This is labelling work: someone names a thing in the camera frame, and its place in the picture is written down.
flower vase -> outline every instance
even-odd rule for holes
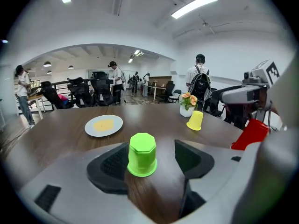
[[[179,113],[184,117],[190,117],[194,111],[195,107],[189,107],[188,110],[185,109],[185,106],[181,105]]]

desk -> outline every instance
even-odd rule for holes
[[[184,175],[175,160],[174,140],[229,148],[242,133],[242,130],[207,113],[201,130],[193,131],[186,126],[189,118],[181,116],[179,108],[179,104],[150,104],[53,111],[28,130],[12,149],[5,163],[7,173],[12,184],[19,189],[57,159],[129,141],[136,133],[146,132],[155,137],[158,167],[146,178],[126,173],[129,199],[154,222],[171,223],[178,219],[184,190]],[[85,124],[104,114],[121,117],[123,127],[103,138],[86,134]]]
[[[157,89],[166,89],[166,87],[161,87],[161,86],[153,86],[153,85],[149,85],[150,88],[154,88],[155,91],[154,91],[154,100],[156,99],[156,90]]]
[[[33,95],[33,96],[27,98],[28,101],[35,100],[39,116],[41,117],[41,119],[43,119],[43,114],[42,114],[41,108],[40,108],[39,103],[38,103],[39,99],[42,100],[43,111],[46,112],[45,105],[43,104],[43,95]]]

yellow food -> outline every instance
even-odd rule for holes
[[[107,131],[112,129],[113,127],[113,119],[100,120],[93,125],[93,128],[96,131]]]

green cup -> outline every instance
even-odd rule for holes
[[[157,168],[155,138],[148,133],[131,137],[128,170],[137,177],[152,175]]]

white shirt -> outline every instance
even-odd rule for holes
[[[29,80],[29,76],[28,76],[27,72],[24,71],[23,74],[20,75],[18,78],[19,78],[19,81],[24,82],[26,84],[30,84],[30,80]],[[18,96],[27,96],[28,95],[27,88],[22,84],[18,85],[17,95]]]
[[[145,81],[145,85],[149,85],[149,76],[148,75],[146,75],[145,77],[144,77],[144,81]]]
[[[208,68],[205,67],[204,65],[197,65],[201,74],[206,74],[208,71]],[[186,74],[186,83],[191,84],[193,78],[198,74],[197,69],[195,66],[192,66],[188,69],[187,74]]]
[[[120,79],[117,80],[117,81],[115,81],[115,84],[122,84],[122,80],[121,80],[121,70],[120,70],[118,67],[116,67],[116,69],[113,70],[112,78],[115,79],[115,78],[118,78],[118,77],[120,77]]]

